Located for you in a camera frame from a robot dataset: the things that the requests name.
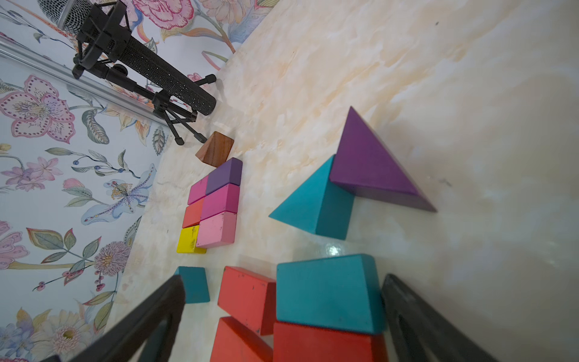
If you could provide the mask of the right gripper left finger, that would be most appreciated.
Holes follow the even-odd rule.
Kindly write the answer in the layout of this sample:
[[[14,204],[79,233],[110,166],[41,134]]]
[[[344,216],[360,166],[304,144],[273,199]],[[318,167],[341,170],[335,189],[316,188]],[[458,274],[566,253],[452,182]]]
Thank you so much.
[[[174,275],[74,361],[168,361],[185,306],[182,278]]]

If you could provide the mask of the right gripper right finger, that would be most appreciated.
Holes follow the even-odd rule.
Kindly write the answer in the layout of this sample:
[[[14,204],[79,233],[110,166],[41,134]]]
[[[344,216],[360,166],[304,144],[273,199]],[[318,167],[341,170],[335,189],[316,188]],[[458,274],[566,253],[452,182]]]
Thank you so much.
[[[384,312],[399,361],[494,361],[396,275],[381,287]]]

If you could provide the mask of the red block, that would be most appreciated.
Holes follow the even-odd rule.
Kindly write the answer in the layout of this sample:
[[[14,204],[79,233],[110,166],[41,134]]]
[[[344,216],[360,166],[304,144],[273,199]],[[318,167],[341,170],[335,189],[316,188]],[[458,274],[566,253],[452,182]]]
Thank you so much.
[[[274,361],[388,361],[384,336],[277,322]]]
[[[259,336],[274,333],[276,280],[241,267],[226,266],[218,306]]]
[[[210,362],[272,362],[273,348],[233,317],[220,318]]]
[[[201,198],[196,202],[190,204],[185,209],[185,214],[183,217],[182,228],[190,228],[197,226],[201,222],[201,216],[203,211],[204,199]]]

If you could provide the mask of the yellow block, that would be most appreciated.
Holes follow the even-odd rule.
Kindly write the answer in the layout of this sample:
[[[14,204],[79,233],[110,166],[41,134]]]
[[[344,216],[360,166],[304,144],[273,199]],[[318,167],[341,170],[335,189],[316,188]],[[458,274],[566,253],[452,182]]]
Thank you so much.
[[[177,253],[205,254],[205,248],[197,246],[199,225],[182,229],[176,247]]]

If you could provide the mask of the pink rectangular block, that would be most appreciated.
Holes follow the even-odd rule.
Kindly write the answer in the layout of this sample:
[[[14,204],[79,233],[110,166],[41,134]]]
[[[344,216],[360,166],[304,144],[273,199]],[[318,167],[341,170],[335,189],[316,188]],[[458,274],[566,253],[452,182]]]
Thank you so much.
[[[205,249],[235,243],[237,214],[223,212],[202,220],[199,225],[197,246]]]

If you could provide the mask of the red block front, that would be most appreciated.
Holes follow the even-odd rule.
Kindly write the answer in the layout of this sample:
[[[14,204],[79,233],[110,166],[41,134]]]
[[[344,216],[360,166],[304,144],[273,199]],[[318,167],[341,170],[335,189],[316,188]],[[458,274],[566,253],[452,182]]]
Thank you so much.
[[[277,322],[274,361],[388,361],[384,336]]]

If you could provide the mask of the magenta block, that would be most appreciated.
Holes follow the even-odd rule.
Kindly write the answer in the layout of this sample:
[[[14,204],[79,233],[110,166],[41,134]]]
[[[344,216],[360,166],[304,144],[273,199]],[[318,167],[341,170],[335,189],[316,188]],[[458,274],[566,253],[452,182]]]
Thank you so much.
[[[187,205],[192,205],[206,196],[208,178],[209,176],[205,176],[191,186],[188,194]]]
[[[201,220],[206,220],[218,214],[238,212],[240,187],[229,183],[203,198]]]

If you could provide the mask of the purple rectangular block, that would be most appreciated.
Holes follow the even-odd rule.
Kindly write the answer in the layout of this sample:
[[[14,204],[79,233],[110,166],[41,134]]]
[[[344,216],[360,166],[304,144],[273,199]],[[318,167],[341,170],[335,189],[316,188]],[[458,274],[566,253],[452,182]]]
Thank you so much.
[[[210,195],[228,184],[241,185],[242,170],[243,161],[238,158],[231,158],[217,167],[208,175],[206,195]]]

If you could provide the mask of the brown triangle block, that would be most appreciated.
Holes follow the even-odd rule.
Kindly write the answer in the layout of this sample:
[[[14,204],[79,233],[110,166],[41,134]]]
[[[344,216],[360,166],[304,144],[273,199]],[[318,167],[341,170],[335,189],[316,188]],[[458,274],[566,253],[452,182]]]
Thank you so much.
[[[228,160],[234,142],[231,137],[215,131],[195,156],[205,164],[219,167]]]

